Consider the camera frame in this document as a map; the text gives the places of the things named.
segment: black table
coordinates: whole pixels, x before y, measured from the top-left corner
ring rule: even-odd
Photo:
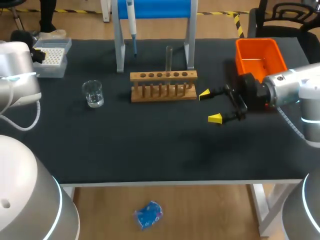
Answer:
[[[308,64],[295,38],[276,41],[288,68]],[[1,121],[0,134],[27,145],[67,185],[298,180],[319,166],[320,150],[308,146],[277,111],[217,126],[208,116],[233,109],[226,96],[130,103],[130,72],[163,71],[167,45],[174,49],[172,70],[184,70],[181,40],[141,40],[136,60],[128,42],[125,72],[116,73],[113,41],[74,40],[64,78],[39,79],[37,126],[19,132]],[[234,75],[234,58],[235,39],[197,40],[197,93]],[[104,105],[98,109],[89,109],[82,95],[87,80],[102,82]],[[299,104],[283,110],[301,130]],[[6,115],[28,126],[36,107],[10,108]]]

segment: white table leg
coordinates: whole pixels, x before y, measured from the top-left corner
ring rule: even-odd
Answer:
[[[105,23],[110,22],[110,12],[111,12],[111,0],[100,0],[101,1],[101,9],[103,21]]]
[[[71,198],[71,200],[74,200],[74,195],[75,195],[75,187],[73,186],[64,186],[63,190],[68,194],[68,196]]]
[[[268,198],[262,184],[250,185],[261,237],[270,237],[275,232],[281,219],[282,205],[296,185],[275,184]]]

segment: orange plastic bin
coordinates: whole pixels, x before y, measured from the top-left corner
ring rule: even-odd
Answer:
[[[271,38],[241,38],[235,45],[239,75],[252,73],[262,83],[265,76],[288,70],[276,41]]]

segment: cable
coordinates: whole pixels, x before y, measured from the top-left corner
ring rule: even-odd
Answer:
[[[28,127],[21,127],[21,126],[17,125],[16,123],[14,123],[13,121],[11,121],[6,116],[3,116],[3,115],[0,115],[0,119],[5,120],[7,123],[9,123],[11,126],[13,126],[16,129],[18,129],[20,131],[23,131],[23,132],[26,132],[26,131],[29,131],[29,130],[33,129],[35,127],[35,125],[38,123],[38,120],[40,118],[40,112],[41,112],[40,102],[36,101],[36,116],[35,116],[35,120]]]
[[[0,119],[5,120],[7,123],[12,125],[14,128],[16,128],[20,131],[23,131],[23,132],[26,132],[26,131],[33,129],[35,127],[35,125],[38,123],[38,120],[40,118],[40,112],[41,112],[40,102],[36,101],[36,116],[35,116],[35,120],[33,121],[33,123],[28,127],[19,126],[18,124],[16,124],[15,122],[11,121],[9,118],[7,118],[6,116],[3,115],[5,113],[5,111],[11,106],[12,100],[14,99],[14,89],[12,86],[12,82],[8,79],[8,77],[0,76],[0,79],[5,79],[8,82],[9,89],[10,89],[9,100],[8,100],[8,103],[6,104],[6,106],[0,112]]]
[[[296,126],[292,123],[292,121],[287,117],[287,115],[284,113],[284,111],[282,111],[282,109],[280,107],[276,108],[278,110],[278,112],[281,114],[281,116],[283,117],[283,119],[289,124],[289,126],[295,131],[296,134],[298,134],[298,136],[300,138],[302,138],[303,140],[305,139],[305,136],[298,130],[298,128],[296,128]]]

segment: wooden test tube rack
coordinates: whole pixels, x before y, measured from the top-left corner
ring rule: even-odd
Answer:
[[[195,87],[197,79],[195,70],[131,72],[130,81],[133,82],[131,102],[195,100],[197,99]]]

